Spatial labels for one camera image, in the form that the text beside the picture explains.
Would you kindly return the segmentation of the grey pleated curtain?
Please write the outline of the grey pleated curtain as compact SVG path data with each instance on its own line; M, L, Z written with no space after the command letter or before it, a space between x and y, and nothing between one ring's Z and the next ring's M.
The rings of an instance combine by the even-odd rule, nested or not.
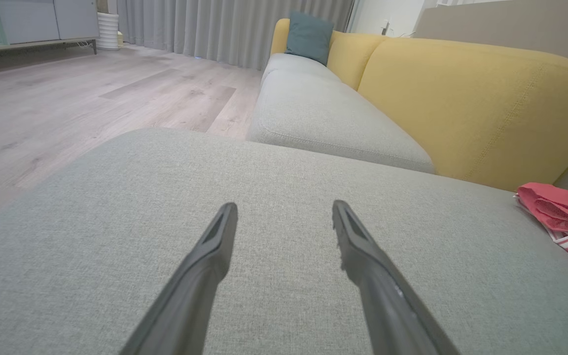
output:
M277 21L306 13L345 30L355 0L116 0L124 41L263 70Z

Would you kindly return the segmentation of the pale sideboard cabinet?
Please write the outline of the pale sideboard cabinet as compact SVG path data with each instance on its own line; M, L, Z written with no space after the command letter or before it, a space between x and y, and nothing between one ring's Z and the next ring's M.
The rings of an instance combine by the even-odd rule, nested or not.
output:
M98 0L0 0L0 52L88 43L97 54Z

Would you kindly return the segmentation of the white ribbed cylinder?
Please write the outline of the white ribbed cylinder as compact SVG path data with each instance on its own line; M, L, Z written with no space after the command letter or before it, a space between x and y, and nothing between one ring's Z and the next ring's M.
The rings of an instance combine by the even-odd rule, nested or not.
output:
M119 15L97 13L99 25L99 38L96 47L99 50L119 50Z

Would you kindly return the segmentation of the teal throw pillow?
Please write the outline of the teal throw pillow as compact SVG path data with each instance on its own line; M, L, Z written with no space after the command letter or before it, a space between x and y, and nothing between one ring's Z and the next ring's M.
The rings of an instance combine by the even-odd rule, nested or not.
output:
M331 22L293 11L284 53L312 59L327 66L333 29Z

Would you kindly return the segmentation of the large grey ottoman cushion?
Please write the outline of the large grey ottoman cushion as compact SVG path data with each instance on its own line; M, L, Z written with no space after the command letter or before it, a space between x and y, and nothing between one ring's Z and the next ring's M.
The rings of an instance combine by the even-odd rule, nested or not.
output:
M568 355L568 253L511 191L167 128L120 135L0 211L0 355L117 355L221 205L203 355L372 355L347 202L463 355Z

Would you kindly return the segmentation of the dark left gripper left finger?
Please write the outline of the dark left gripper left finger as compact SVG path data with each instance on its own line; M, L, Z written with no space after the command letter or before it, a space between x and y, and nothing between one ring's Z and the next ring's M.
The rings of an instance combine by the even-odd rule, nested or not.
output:
M223 204L119 355L202 355L217 287L230 268L238 207Z

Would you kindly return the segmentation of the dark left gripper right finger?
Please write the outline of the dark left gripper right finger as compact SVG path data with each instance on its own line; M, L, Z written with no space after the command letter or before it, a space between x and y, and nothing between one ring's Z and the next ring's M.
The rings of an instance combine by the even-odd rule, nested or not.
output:
M374 355L460 355L347 202L333 203L341 268L358 287Z

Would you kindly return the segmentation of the yellow sofa back cushion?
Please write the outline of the yellow sofa back cushion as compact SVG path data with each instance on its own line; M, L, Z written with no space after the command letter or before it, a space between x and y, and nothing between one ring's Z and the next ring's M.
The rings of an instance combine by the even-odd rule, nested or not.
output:
M358 92L438 175L514 191L568 170L568 58L481 43L390 38Z
M285 52L289 28L290 19L288 18L282 18L276 22L267 68L274 55ZM327 69L336 75L342 83L357 91L374 50L388 39L389 37L384 35L333 31L330 39Z

